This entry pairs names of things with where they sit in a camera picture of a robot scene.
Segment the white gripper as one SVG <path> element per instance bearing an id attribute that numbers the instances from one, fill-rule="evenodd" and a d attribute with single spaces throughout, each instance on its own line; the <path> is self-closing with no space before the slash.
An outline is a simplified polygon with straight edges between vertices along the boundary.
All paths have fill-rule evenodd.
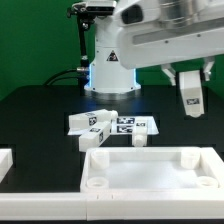
<path id="1" fill-rule="evenodd" d="M 120 0 L 114 11 L 119 61 L 127 69 L 162 65 L 176 85 L 168 63 L 205 58 L 210 80 L 213 56 L 224 54 L 224 0 Z"/>

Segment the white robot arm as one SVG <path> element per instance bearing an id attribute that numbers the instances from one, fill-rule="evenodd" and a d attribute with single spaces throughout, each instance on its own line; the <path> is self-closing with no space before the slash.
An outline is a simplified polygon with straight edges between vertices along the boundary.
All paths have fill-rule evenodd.
<path id="1" fill-rule="evenodd" d="M 224 0 L 86 0 L 96 23 L 95 58 L 85 87 L 121 98 L 140 89 L 136 70 L 161 66 L 171 81 L 175 62 L 224 53 Z"/>

